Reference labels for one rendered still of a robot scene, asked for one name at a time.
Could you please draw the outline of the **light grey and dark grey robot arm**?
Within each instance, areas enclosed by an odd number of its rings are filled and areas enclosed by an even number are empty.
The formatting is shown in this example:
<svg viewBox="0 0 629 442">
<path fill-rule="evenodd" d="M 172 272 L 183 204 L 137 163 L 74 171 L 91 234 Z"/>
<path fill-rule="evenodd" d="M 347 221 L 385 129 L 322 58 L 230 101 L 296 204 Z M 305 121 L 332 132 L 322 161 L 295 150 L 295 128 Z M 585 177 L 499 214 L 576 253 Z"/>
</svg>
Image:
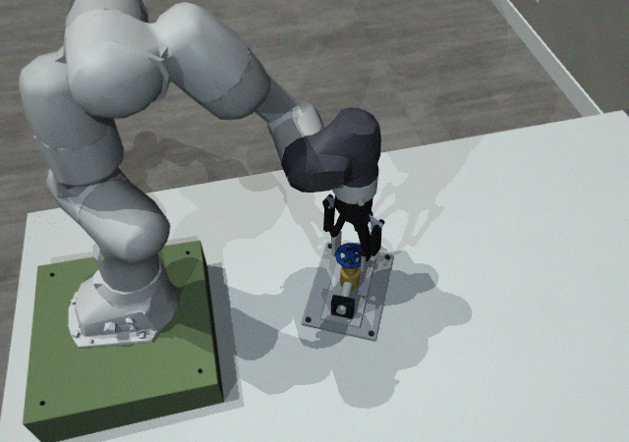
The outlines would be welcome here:
<svg viewBox="0 0 629 442">
<path fill-rule="evenodd" d="M 95 241 L 98 270 L 69 306 L 78 349 L 152 343 L 179 305 L 158 255 L 170 223 L 117 169 L 124 147 L 114 121 L 164 98 L 170 83 L 220 120 L 262 117 L 292 188 L 332 190 L 359 206 L 377 191 L 381 135 L 374 115 L 342 109 L 324 128 L 316 108 L 287 92 L 206 9 L 178 3 L 153 24 L 148 15 L 142 0 L 71 0 L 64 45 L 37 56 L 19 77 L 49 166 L 47 187 Z"/>
</svg>

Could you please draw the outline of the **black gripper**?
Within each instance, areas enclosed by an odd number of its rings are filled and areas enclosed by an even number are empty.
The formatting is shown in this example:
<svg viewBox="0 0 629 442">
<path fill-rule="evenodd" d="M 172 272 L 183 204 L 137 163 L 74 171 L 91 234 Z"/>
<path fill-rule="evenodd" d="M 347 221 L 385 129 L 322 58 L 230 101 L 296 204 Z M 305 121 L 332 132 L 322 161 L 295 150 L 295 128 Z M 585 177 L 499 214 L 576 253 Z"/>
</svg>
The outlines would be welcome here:
<svg viewBox="0 0 629 442">
<path fill-rule="evenodd" d="M 340 230 L 342 229 L 345 221 L 353 224 L 355 231 L 358 233 L 363 250 L 361 253 L 362 272 L 364 272 L 369 266 L 371 257 L 375 256 L 381 248 L 381 231 L 382 226 L 385 223 L 384 220 L 380 219 L 378 221 L 373 217 L 372 200 L 373 198 L 368 202 L 365 202 L 363 206 L 359 206 L 359 204 L 346 203 L 338 199 L 336 196 L 334 198 L 332 194 L 329 194 L 322 202 L 324 207 L 323 230 L 330 233 L 332 255 L 335 256 L 337 249 L 341 247 L 342 231 Z M 336 209 L 338 207 L 342 213 L 337 209 L 339 217 L 334 226 L 335 207 Z M 368 226 L 369 222 L 371 223 L 371 232 Z"/>
</svg>

